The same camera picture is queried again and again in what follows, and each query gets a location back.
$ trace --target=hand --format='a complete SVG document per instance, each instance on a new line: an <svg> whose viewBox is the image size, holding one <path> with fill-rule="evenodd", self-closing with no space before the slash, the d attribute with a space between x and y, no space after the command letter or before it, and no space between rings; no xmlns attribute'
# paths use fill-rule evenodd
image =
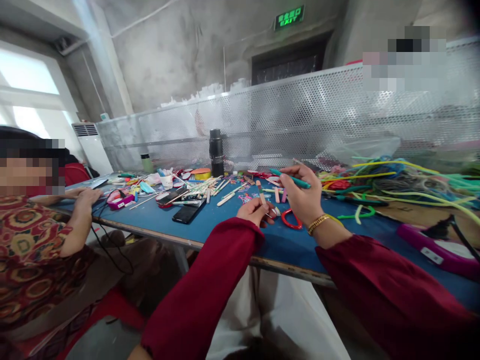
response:
<svg viewBox="0 0 480 360"><path fill-rule="evenodd" d="M295 165L280 169L282 186L288 194L288 203L293 213L307 227L324 214L320 201L322 200L322 183L314 172L305 165ZM299 188L290 176L310 184L309 189Z"/></svg>
<svg viewBox="0 0 480 360"><path fill-rule="evenodd" d="M255 197L238 209L236 217L251 221L259 228L266 228L266 222L270 225L275 224L275 222L267 216L267 214L269 214L272 218L276 216L275 212L273 211L274 208L275 207L270 202L262 205L260 198Z"/></svg>
<svg viewBox="0 0 480 360"><path fill-rule="evenodd" d="M65 191L65 195L63 195L62 198L76 200L79 197L80 193L85 191L86 189L88 189L88 188L87 187L77 187L77 188L74 188L74 189L67 190L67 191Z"/></svg>
<svg viewBox="0 0 480 360"><path fill-rule="evenodd" d="M103 191L100 189L93 190L87 187L78 195L78 200L75 202L75 206L89 206L91 207L95 202L103 195Z"/></svg>

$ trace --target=gold bracelet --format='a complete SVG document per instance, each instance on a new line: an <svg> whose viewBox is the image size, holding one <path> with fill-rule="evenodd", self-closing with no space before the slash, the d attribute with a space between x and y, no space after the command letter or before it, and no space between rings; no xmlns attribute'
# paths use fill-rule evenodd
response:
<svg viewBox="0 0 480 360"><path fill-rule="evenodd" d="M308 227L308 235L312 236L315 228L323 223L325 220L327 220L329 216L327 214L323 214L320 216L317 220L315 220L309 227Z"/></svg>

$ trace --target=smartphone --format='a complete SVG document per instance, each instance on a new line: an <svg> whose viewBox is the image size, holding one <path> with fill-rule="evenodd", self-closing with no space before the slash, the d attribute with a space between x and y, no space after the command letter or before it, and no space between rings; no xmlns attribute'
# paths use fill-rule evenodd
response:
<svg viewBox="0 0 480 360"><path fill-rule="evenodd" d="M202 199L199 204L193 204L192 206L189 204L183 205L171 219L178 223L189 224L201 210L203 204L205 204L205 199Z"/></svg>
<svg viewBox="0 0 480 360"><path fill-rule="evenodd" d="M165 196L161 198L160 200L157 200L157 204L160 206L165 206L169 202L171 202L173 199L179 197L183 193L186 193L188 190L184 187L179 188L178 190L172 191L168 196Z"/></svg>

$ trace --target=white air conditioner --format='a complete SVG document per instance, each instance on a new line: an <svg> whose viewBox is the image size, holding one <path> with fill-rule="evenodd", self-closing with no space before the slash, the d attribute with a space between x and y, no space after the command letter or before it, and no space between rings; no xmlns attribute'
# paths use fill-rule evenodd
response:
<svg viewBox="0 0 480 360"><path fill-rule="evenodd" d="M97 127L92 122L79 122L71 125L80 142L86 160L100 176L113 173L112 165L105 153Z"/></svg>

